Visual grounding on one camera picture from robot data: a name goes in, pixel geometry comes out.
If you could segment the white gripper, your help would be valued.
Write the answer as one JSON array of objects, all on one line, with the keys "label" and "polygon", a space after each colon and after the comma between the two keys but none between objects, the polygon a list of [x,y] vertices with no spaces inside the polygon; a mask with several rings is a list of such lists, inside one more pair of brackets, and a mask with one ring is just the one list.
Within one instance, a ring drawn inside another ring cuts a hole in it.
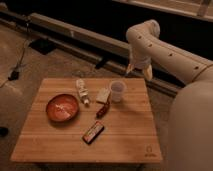
[{"label": "white gripper", "polygon": [[129,64],[126,69],[126,74],[129,74],[133,69],[144,70],[144,76],[147,81],[153,78],[151,58],[142,50],[130,49]]}]

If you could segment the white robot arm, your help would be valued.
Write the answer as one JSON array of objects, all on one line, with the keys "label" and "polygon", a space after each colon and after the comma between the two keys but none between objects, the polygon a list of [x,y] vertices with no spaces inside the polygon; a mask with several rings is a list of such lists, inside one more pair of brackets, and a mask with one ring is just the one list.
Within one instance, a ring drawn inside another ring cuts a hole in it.
[{"label": "white robot arm", "polygon": [[168,123],[167,171],[213,171],[213,61],[159,39],[160,26],[147,20],[130,27],[128,69],[153,78],[153,61],[179,79]]}]

